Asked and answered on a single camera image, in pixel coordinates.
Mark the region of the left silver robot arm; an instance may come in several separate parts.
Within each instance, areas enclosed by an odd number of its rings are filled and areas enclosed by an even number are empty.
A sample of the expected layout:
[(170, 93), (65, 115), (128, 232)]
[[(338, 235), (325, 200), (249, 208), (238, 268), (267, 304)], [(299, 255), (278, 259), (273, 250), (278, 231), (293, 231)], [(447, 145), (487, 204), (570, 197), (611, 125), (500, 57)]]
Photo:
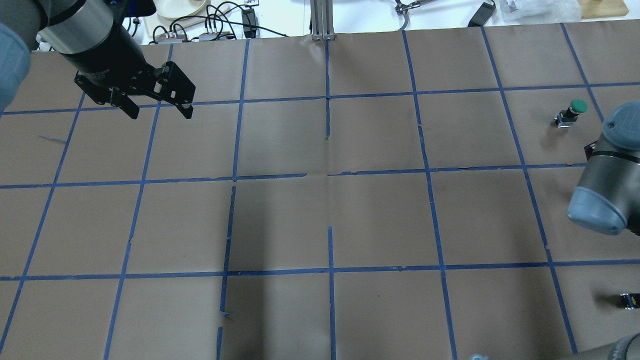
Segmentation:
[(40, 36), (73, 64), (75, 84), (96, 104), (136, 119), (140, 109), (131, 98), (146, 96), (192, 118), (194, 83), (172, 61), (151, 66), (122, 25), (155, 14), (152, 0), (3, 0), (0, 7), (2, 110), (29, 73)]

